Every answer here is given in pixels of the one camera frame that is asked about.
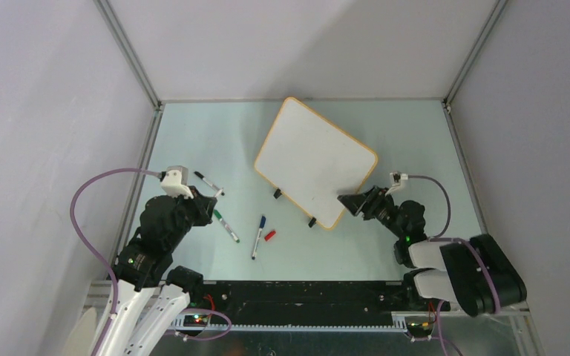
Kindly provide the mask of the red marker cap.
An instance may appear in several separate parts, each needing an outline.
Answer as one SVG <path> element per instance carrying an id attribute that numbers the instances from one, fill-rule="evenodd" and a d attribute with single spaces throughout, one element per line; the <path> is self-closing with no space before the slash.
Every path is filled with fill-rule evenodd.
<path id="1" fill-rule="evenodd" d="M 264 236 L 265 241 L 271 240 L 276 235 L 276 230 L 272 230 Z"/>

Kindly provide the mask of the green whiteboard marker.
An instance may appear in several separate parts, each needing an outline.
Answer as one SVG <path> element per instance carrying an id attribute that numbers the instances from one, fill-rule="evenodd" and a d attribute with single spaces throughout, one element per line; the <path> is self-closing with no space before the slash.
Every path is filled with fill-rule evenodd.
<path id="1" fill-rule="evenodd" d="M 213 210 L 213 215 L 217 218 L 217 221 L 224 227 L 224 229 L 226 230 L 227 234 L 228 234 L 236 243 L 240 243 L 239 237 L 236 235 L 236 233 L 233 231 L 232 227 L 227 223 L 227 221 L 224 220 L 223 216 L 221 215 L 221 213 L 220 213 L 217 209 Z"/>

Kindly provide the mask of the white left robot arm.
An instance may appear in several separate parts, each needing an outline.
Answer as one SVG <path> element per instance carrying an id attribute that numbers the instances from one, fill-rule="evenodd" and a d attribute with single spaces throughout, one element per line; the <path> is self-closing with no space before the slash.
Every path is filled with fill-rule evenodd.
<path id="1" fill-rule="evenodd" d="M 194 227 L 212 223 L 216 197 L 194 186 L 191 197 L 161 195 L 147 201 L 140 225 L 112 268 L 117 287 L 97 327 L 92 355 L 149 355 L 184 309 L 205 299 L 203 275 L 173 268 L 172 254 Z"/>

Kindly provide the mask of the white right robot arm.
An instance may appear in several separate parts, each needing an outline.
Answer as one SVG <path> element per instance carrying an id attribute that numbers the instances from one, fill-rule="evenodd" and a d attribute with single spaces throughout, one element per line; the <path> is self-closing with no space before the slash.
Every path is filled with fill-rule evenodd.
<path id="1" fill-rule="evenodd" d="M 526 300 L 525 282 L 490 234 L 468 240 L 427 237 L 425 207 L 413 200 L 396 205 L 388 190 L 378 186 L 342 194 L 338 201 L 353 216 L 376 220 L 396 236 L 396 262 L 410 270 L 402 289 L 409 309 L 423 309 L 436 299 L 456 303 L 476 317 Z"/>

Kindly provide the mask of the black whiteboard marker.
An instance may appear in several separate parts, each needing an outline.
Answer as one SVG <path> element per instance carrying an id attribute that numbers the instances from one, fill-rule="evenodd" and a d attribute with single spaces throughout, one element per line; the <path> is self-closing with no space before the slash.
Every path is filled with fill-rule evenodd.
<path id="1" fill-rule="evenodd" d="M 200 173 L 199 171 L 194 171 L 194 174 L 200 179 L 202 180 L 204 183 L 206 183 L 212 190 L 215 191 L 215 188 L 218 187 L 220 188 L 220 186 L 215 185 L 210 179 L 208 179 L 207 177 L 205 177 L 202 173 Z"/>

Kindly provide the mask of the orange framed whiteboard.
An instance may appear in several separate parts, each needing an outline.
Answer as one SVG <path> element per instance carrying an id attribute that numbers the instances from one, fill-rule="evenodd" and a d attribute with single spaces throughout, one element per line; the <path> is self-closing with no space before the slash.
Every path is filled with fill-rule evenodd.
<path id="1" fill-rule="evenodd" d="M 378 155 L 294 97 L 283 101 L 256 156 L 255 170 L 316 225 L 336 227 L 341 194 L 357 192 Z"/>

